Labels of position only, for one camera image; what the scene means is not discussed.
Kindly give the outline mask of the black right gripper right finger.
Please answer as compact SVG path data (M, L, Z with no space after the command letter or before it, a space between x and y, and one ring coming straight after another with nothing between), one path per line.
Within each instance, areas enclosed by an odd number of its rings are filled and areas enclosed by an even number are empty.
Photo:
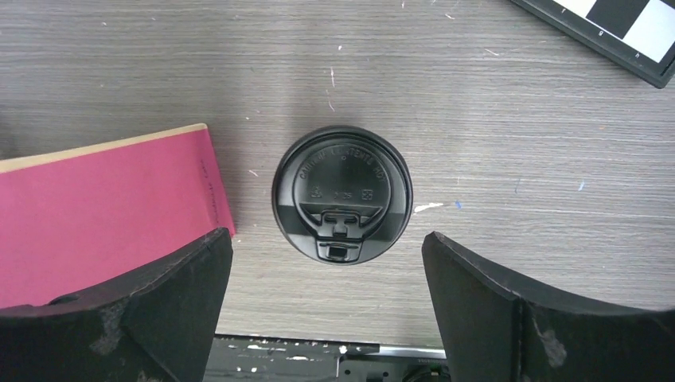
M573 294L439 232L421 249L454 381L671 381L674 312Z

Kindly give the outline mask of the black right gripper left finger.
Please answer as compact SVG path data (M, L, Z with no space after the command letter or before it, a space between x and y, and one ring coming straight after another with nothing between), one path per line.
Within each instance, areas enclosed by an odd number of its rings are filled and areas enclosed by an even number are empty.
M2 380L202 380L232 257L217 228L48 304L2 309Z

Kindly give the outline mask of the black white checkerboard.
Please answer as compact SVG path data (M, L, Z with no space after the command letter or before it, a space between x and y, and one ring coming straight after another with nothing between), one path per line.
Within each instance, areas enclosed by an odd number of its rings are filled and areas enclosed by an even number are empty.
M674 76L674 2L515 0L515 4L663 89Z

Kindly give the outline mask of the yellow pink paper bag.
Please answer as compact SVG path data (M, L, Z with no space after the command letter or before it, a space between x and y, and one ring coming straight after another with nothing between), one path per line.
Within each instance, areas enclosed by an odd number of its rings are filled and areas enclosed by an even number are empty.
M5 159L1 305L40 306L235 228L208 127Z

